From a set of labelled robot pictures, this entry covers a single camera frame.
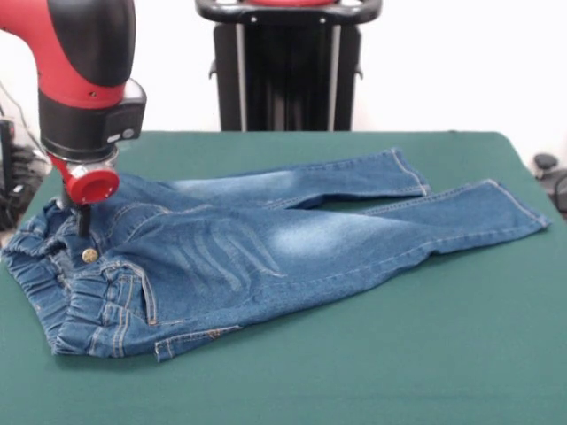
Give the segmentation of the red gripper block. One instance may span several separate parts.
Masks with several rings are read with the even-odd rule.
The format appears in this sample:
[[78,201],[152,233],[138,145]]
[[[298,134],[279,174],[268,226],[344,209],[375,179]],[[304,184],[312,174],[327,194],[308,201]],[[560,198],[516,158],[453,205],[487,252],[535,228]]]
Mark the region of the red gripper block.
[[118,152],[96,161],[78,162],[59,158],[51,153],[48,158],[59,171],[63,180],[61,194],[56,199],[59,209],[73,208],[77,211],[79,235],[89,233],[91,205],[102,202],[113,195],[120,185],[115,170]]

